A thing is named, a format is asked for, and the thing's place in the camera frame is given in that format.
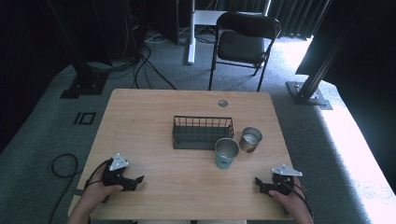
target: black wire basket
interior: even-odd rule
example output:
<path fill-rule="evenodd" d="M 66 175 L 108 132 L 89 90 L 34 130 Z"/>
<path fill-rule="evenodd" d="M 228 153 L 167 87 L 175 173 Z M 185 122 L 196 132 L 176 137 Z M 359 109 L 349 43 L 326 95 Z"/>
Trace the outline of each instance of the black wire basket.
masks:
<path fill-rule="evenodd" d="M 233 138 L 233 119 L 174 116 L 174 149 L 215 149 L 223 137 Z"/>

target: wooden table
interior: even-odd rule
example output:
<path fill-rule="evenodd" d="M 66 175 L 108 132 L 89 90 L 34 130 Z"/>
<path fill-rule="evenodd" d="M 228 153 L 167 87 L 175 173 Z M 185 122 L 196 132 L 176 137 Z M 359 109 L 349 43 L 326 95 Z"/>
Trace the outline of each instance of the wooden table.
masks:
<path fill-rule="evenodd" d="M 226 107 L 218 105 L 228 102 Z M 213 150 L 173 149 L 173 117 L 231 117 L 234 140 L 254 126 L 263 140 L 253 153 L 239 151 L 227 170 Z M 260 194 L 257 176 L 271 183 L 271 168 L 291 166 L 271 97 L 265 92 L 114 90 L 78 189 L 92 171 L 120 153 L 127 178 L 145 176 L 136 191 L 118 192 L 93 219 L 284 219 L 282 206 Z M 75 196 L 69 213 L 79 197 Z"/>

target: metal cup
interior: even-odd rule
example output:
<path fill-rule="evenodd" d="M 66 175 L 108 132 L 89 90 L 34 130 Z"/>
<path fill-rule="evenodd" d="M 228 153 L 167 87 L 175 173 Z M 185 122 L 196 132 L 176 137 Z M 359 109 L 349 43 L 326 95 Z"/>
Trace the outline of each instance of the metal cup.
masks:
<path fill-rule="evenodd" d="M 247 153 L 253 152 L 257 145 L 260 143 L 262 140 L 262 133 L 260 130 L 253 128 L 253 127 L 247 127 L 242 131 L 242 137 L 241 140 L 239 141 L 239 147 Z"/>
<path fill-rule="evenodd" d="M 220 138 L 215 144 L 216 165 L 221 169 L 228 169 L 233 159 L 238 155 L 238 144 L 231 138 Z"/>

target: tripod base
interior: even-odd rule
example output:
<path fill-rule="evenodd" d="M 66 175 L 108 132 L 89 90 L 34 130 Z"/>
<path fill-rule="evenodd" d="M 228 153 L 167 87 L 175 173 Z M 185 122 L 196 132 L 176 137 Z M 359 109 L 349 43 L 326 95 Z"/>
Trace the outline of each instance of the tripod base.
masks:
<path fill-rule="evenodd" d="M 304 85 L 303 82 L 288 81 L 286 82 L 286 85 L 288 86 L 291 97 L 293 98 L 293 102 L 296 105 L 318 105 L 320 109 L 332 110 L 332 106 L 330 105 L 330 102 L 328 100 L 323 99 L 323 96 L 319 89 L 317 89 L 310 98 L 305 99 L 299 96 L 299 91 L 301 87 Z"/>

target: white desk leg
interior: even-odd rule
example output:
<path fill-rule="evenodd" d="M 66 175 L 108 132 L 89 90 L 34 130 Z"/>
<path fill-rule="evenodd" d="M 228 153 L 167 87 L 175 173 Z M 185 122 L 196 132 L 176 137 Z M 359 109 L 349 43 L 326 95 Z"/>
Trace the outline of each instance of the white desk leg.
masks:
<path fill-rule="evenodd" d="M 189 64 L 194 64 L 195 60 L 195 0 L 191 0 L 191 36 L 189 48 Z"/>

